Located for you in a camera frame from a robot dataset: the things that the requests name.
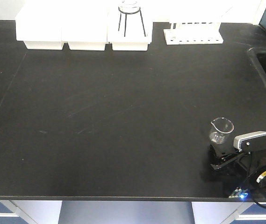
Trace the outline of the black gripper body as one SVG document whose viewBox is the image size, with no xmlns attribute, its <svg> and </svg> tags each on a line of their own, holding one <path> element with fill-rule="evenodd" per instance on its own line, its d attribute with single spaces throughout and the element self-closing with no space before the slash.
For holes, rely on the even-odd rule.
<svg viewBox="0 0 266 224">
<path fill-rule="evenodd" d="M 242 153 L 235 162 L 233 168 L 248 184 L 266 183 L 266 149 Z"/>
</svg>

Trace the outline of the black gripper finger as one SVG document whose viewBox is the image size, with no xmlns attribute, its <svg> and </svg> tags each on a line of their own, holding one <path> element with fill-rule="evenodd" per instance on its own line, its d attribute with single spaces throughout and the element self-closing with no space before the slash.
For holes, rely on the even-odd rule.
<svg viewBox="0 0 266 224">
<path fill-rule="evenodd" d="M 210 161 L 227 161 L 237 155 L 233 146 L 224 144 L 210 143 L 209 159 Z"/>
<path fill-rule="evenodd" d="M 209 162 L 213 170 L 227 170 L 233 167 L 237 156 L 210 157 Z"/>
</svg>

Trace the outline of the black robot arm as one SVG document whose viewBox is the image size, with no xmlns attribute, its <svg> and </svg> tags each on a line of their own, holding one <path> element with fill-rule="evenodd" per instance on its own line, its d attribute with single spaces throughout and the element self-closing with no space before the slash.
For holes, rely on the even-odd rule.
<svg viewBox="0 0 266 224">
<path fill-rule="evenodd" d="M 266 138 L 244 140 L 231 149 L 210 144 L 210 159 L 213 173 L 224 182 L 229 197 L 241 191 L 255 203 L 266 200 Z"/>
</svg>

